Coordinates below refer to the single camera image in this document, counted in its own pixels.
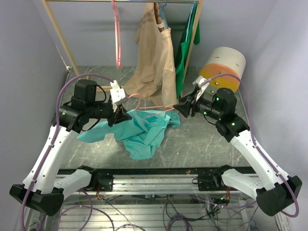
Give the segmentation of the teal t shirt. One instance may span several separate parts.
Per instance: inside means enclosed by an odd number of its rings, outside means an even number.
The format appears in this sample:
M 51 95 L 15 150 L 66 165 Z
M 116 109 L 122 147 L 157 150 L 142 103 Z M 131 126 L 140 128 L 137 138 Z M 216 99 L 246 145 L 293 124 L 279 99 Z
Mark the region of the teal t shirt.
M 130 110 L 132 117 L 112 127 L 108 122 L 100 122 L 90 130 L 82 132 L 77 140 L 85 143 L 103 141 L 107 134 L 112 133 L 116 141 L 124 143 L 130 158 L 135 160 L 151 159 L 156 148 L 159 148 L 165 138 L 168 126 L 179 127 L 180 116 L 173 110 Z

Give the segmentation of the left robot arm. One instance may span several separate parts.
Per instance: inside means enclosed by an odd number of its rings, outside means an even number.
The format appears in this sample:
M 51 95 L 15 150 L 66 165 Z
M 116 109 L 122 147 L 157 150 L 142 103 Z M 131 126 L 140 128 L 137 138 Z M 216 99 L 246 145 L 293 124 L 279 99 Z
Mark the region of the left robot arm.
M 105 119 L 109 127 L 132 119 L 123 107 L 123 103 L 128 101 L 125 90 L 115 80 L 110 86 L 110 96 L 97 101 L 97 82 L 81 79 L 75 84 L 71 100 L 58 106 L 48 139 L 34 167 L 22 184 L 11 187 L 13 198 L 29 208 L 53 216 L 74 192 L 97 189 L 98 172 L 91 167 L 81 166 L 61 180 L 57 180 L 56 176 L 67 148 L 90 119 Z

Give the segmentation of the pink wire hanger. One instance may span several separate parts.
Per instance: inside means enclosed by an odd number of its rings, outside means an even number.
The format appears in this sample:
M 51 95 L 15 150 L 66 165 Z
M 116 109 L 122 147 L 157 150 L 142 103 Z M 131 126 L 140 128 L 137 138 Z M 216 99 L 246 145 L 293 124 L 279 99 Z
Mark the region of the pink wire hanger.
M 169 111 L 174 110 L 174 108 L 173 108 L 174 104 L 171 104 L 171 105 L 168 105 L 168 106 L 163 106 L 163 105 L 162 105 L 162 106 L 147 106 L 147 107 L 140 107 L 142 98 L 141 98 L 141 95 L 140 95 L 139 93 L 134 93 L 134 94 L 128 96 L 128 99 L 130 99 L 130 98 L 136 98 L 136 97 L 139 98 L 139 99 L 138 99 L 137 106 L 136 106 L 135 109 L 134 109 L 135 111 L 141 111 L 141 110 L 150 111 L 151 109 L 154 109 L 154 110 L 156 111 L 155 114 L 149 115 L 149 116 L 147 116 L 147 118 L 148 118 L 148 117 L 153 117 L 153 116 L 155 116 L 155 115 L 159 115 L 159 114 L 162 114 L 162 113 L 165 113 L 165 112 L 169 112 Z

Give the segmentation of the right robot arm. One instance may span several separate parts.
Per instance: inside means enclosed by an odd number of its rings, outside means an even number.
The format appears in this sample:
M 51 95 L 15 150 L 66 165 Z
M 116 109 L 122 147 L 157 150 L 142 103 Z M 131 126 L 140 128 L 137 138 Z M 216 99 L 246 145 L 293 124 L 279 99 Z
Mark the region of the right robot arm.
M 229 88 L 221 88 L 211 101 L 197 98 L 199 88 L 179 99 L 174 109 L 184 117 L 196 113 L 214 119 L 218 133 L 233 145 L 257 174 L 256 178 L 224 165 L 213 174 L 212 185 L 221 191 L 226 187 L 255 199 L 259 208 L 268 216 L 275 216 L 295 203 L 302 181 L 281 169 L 251 134 L 248 124 L 235 112 L 237 99 Z

